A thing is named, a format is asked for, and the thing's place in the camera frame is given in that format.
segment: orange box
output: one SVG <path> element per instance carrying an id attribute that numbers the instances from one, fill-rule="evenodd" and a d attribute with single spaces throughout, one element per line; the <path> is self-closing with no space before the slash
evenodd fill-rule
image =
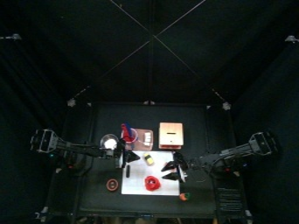
<path id="1" fill-rule="evenodd" d="M 159 149 L 179 150 L 183 146 L 183 124 L 160 122 Z"/>

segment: small bowl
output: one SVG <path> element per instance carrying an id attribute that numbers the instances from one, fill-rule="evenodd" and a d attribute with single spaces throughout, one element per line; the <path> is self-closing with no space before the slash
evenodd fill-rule
<path id="1" fill-rule="evenodd" d="M 118 137 L 112 134 L 107 134 L 100 139 L 100 148 L 114 150 L 118 147 Z"/>

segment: black backdrop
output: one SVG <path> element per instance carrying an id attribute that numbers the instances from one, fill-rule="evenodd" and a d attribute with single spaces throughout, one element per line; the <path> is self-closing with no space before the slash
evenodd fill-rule
<path id="1" fill-rule="evenodd" d="M 84 102 L 214 104 L 215 88 L 232 104 L 238 141 L 271 129 L 282 144 L 247 171 L 256 223 L 299 221 L 299 44 L 284 43 L 298 33 L 298 2 L 207 1 L 158 35 L 200 2 L 1 2 L 0 36 L 20 32 L 23 40 L 0 39 L 0 222 L 31 223 L 43 208 L 51 171 L 31 136 L 47 127 L 62 133 L 67 100 L 88 85 Z"/>

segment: black curtain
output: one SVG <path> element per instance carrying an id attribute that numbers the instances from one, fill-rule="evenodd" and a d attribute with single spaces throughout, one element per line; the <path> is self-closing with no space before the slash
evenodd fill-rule
<path id="1" fill-rule="evenodd" d="M 299 45 L 290 44 L 234 105 L 238 140 L 271 130 L 280 151 L 254 157 L 246 176 L 256 223 L 298 223 L 299 202 Z"/>
<path id="2" fill-rule="evenodd" d="M 36 129 L 62 132 L 67 111 L 29 55 L 17 41 L 0 40 L 0 223 L 33 223 L 43 209 L 52 169 L 29 142 Z"/>

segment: white paper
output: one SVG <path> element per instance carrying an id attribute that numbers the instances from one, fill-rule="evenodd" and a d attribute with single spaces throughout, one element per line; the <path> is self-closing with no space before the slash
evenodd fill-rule
<path id="1" fill-rule="evenodd" d="M 170 151 L 134 151 L 140 157 L 139 160 L 127 163 L 130 165 L 130 178 L 127 178 L 127 168 L 123 170 L 123 194 L 144 194 L 144 195 L 174 195 L 180 194 L 180 186 L 178 180 L 163 179 L 163 176 L 170 171 L 162 171 L 166 163 L 174 161 L 174 154 Z M 144 154 L 148 153 L 154 158 L 154 165 L 148 165 L 144 159 Z M 160 181 L 160 188 L 148 191 L 146 190 L 146 177 L 154 176 Z"/>

